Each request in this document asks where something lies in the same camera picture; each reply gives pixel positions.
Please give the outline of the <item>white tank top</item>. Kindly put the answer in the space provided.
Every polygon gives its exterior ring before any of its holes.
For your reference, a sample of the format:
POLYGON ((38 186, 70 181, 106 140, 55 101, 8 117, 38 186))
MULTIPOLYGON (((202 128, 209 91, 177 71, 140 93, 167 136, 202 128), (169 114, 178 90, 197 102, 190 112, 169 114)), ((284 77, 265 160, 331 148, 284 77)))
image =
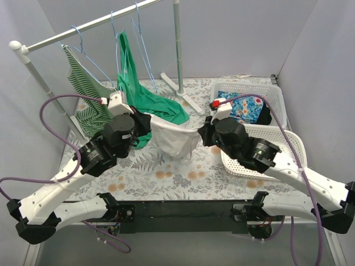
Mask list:
POLYGON ((186 129, 151 114, 151 139, 158 148, 173 158, 191 155, 201 136, 197 129, 186 129))

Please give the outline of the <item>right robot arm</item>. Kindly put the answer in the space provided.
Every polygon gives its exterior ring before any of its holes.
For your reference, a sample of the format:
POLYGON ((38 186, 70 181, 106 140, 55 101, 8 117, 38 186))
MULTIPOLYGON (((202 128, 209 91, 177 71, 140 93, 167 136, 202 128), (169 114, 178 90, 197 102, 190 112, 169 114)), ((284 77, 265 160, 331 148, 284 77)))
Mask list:
POLYGON ((204 146, 217 146, 242 167, 280 180, 306 195, 282 197, 257 192, 236 211, 249 221, 274 216, 293 216, 316 221, 322 227, 346 234, 354 221, 354 182, 347 184, 302 167, 295 157, 262 138, 249 136, 245 127, 232 118, 206 118, 198 129, 204 146))

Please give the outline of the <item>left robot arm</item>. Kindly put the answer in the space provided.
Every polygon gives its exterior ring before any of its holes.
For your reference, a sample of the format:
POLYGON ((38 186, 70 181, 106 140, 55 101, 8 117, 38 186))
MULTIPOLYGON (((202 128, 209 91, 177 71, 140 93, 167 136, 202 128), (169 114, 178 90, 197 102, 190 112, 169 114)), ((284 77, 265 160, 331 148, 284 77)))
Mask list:
POLYGON ((30 244, 49 239, 57 230, 87 219, 115 220, 117 200, 110 193, 78 202, 67 199, 84 185, 126 158, 139 137, 151 131, 151 116, 140 112, 120 114, 97 132, 51 180, 30 196, 7 203, 17 220, 18 235, 30 244))

